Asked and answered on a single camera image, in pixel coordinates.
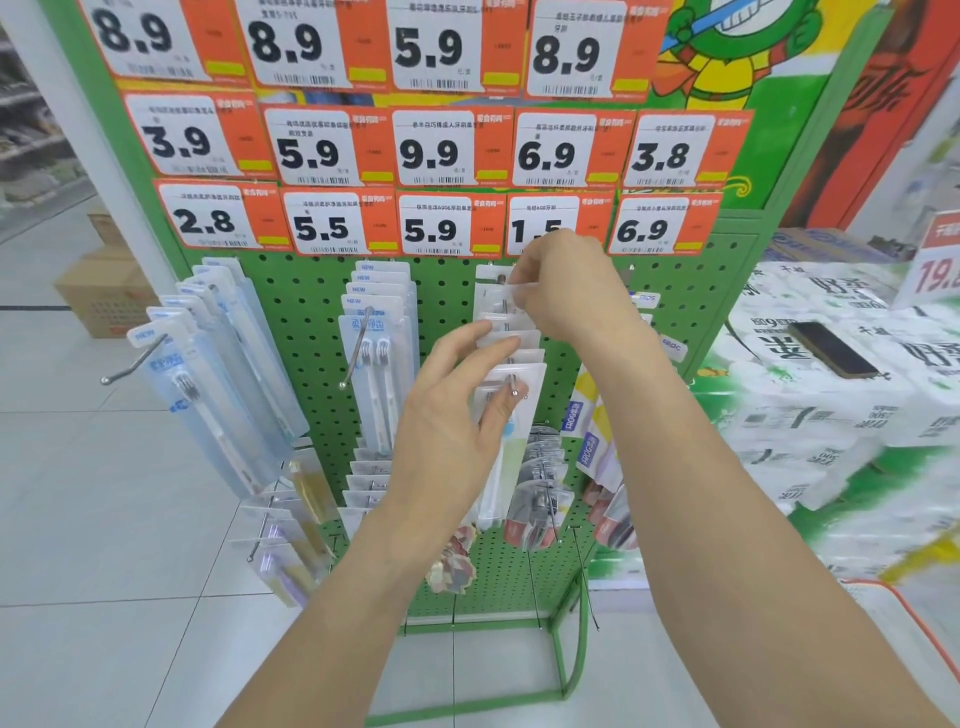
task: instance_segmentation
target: right hand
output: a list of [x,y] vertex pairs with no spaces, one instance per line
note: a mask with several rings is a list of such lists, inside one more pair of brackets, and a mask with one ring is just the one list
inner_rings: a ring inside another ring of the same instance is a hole
[[693,21],[697,13],[693,8],[680,8],[666,22],[666,34],[673,36],[681,45],[687,45],[693,39]]
[[646,328],[596,238],[564,229],[534,240],[510,276],[510,283],[532,282],[540,285],[518,289],[516,304],[545,335],[578,352],[591,342]]

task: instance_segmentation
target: toothbrush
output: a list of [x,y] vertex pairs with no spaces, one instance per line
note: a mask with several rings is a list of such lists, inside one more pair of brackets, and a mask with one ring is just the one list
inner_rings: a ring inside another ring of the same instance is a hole
[[383,421],[383,404],[380,402],[380,384],[373,370],[373,341],[365,338],[360,345],[360,359],[367,370],[367,382],[370,387],[370,399],[373,404],[373,428],[376,430],[377,452],[388,455],[391,451],[387,425]]
[[197,387],[196,383],[187,373],[180,372],[174,375],[174,384],[176,384],[177,388],[183,393],[183,395],[190,400],[190,403],[197,408],[197,414],[200,415],[201,419],[209,428],[210,434],[212,434],[213,439],[217,441],[217,444],[220,446],[220,450],[233,467],[233,471],[239,475],[240,479],[250,489],[251,493],[255,494],[257,489],[256,481],[253,478],[253,468],[250,467],[237,448],[233,446],[233,443],[224,432],[224,429],[220,427],[220,423],[217,422],[217,418],[214,416],[213,412],[210,411],[210,407],[206,404],[203,398],[201,398],[200,389]]
[[390,366],[390,339],[380,339],[376,342],[376,358],[383,367],[383,380],[387,385],[387,416],[390,419],[391,441],[396,437],[396,424],[400,420],[396,406],[396,388],[394,387],[394,370]]

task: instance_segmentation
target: display rack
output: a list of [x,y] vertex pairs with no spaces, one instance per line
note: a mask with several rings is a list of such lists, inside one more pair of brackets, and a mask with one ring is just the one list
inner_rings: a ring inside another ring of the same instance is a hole
[[[179,277],[209,252],[185,250],[167,223],[153,185],[156,176],[144,154],[119,93],[87,31],[75,0],[37,0],[54,29],[86,99],[123,169],[153,234]],[[732,308],[749,273],[778,226],[836,116],[849,96],[876,41],[892,15],[886,8],[869,11],[845,46],[763,209],[722,210],[699,256],[621,256],[614,264],[625,271],[632,289],[661,293],[656,328],[682,341],[688,354],[680,374],[696,376],[698,366]],[[358,416],[349,389],[337,383],[347,369],[339,340],[340,295],[354,259],[303,257],[284,253],[240,251],[237,257],[252,279],[274,333],[284,364],[311,424],[310,436],[327,478],[342,487],[356,436]],[[421,354],[434,341],[471,318],[475,260],[409,260],[420,296]],[[580,360],[566,344],[545,339],[547,376],[537,412],[539,422],[559,427]],[[579,440],[565,441],[573,462]],[[582,475],[570,469],[568,484],[582,492]],[[529,702],[561,700],[576,687],[587,647],[587,586],[584,560],[594,543],[586,522],[587,507],[578,498],[561,529],[561,543],[533,554],[503,541],[502,529],[482,534],[470,552],[477,577],[465,595],[434,595],[422,585],[410,605],[404,634],[438,630],[545,627],[557,648],[561,687],[554,691],[438,706],[390,716],[374,716],[369,725],[469,713]],[[338,555],[347,547],[339,524],[324,528]],[[557,630],[580,601],[579,645],[569,677]]]

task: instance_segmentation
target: price sign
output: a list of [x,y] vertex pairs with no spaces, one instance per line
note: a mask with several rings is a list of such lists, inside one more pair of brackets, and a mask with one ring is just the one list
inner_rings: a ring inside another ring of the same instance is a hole
[[521,255],[538,237],[569,228],[604,242],[610,230],[613,193],[540,195],[517,193],[507,201],[507,255]]
[[610,255],[699,255],[720,213],[720,193],[626,195],[613,224]]
[[633,111],[521,111],[514,187],[610,187],[620,179]]
[[394,88],[517,95],[526,0],[387,0]]
[[623,186],[723,187],[753,114],[641,111]]
[[404,255],[499,258],[506,197],[480,193],[401,193]]
[[244,84],[229,0],[79,0],[114,76]]
[[527,94],[645,101],[672,0],[537,0]]
[[287,184],[392,184],[387,113],[357,107],[263,107],[277,168]]
[[386,90],[386,23],[375,2],[234,2],[260,83]]
[[162,175],[276,176],[251,91],[126,93],[124,103]]
[[154,180],[170,224],[187,248],[290,250],[275,184]]
[[960,297],[960,210],[938,212],[891,308]]
[[301,255],[397,255],[392,189],[283,189],[283,207]]
[[513,151],[510,108],[396,109],[400,184],[477,184],[506,180]]

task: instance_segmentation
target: price number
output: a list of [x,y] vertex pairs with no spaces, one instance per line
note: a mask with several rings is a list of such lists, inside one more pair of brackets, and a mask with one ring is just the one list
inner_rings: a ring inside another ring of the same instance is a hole
[[715,123],[711,114],[641,116],[624,186],[696,186]]
[[332,109],[266,109],[267,131],[287,184],[358,187],[350,117]]
[[516,126],[514,184],[521,187],[583,187],[596,116],[521,113]]
[[932,293],[960,288],[960,265],[953,257],[926,260],[920,266],[920,280],[915,293]]
[[107,63],[118,76],[209,81],[180,9],[163,0],[81,0]]
[[163,174],[242,175],[209,96],[129,95],[126,103]]
[[535,96],[611,97],[627,4],[539,0],[527,91]]
[[406,255],[471,255],[469,197],[401,195],[399,210]]
[[394,84],[416,91],[482,91],[482,0],[456,5],[389,0]]
[[333,2],[285,4],[265,19],[261,0],[236,0],[237,13],[263,84],[350,88]]
[[283,196],[294,244],[305,255],[366,255],[360,198],[353,192],[288,192]]
[[686,197],[624,198],[616,218],[611,254],[673,253],[689,205]]
[[575,196],[514,197],[510,201],[507,255],[523,249],[548,232],[577,229],[580,198]]
[[472,111],[394,111],[401,184],[476,184]]
[[243,196],[228,184],[164,184],[163,201],[183,242],[191,248],[260,248]]

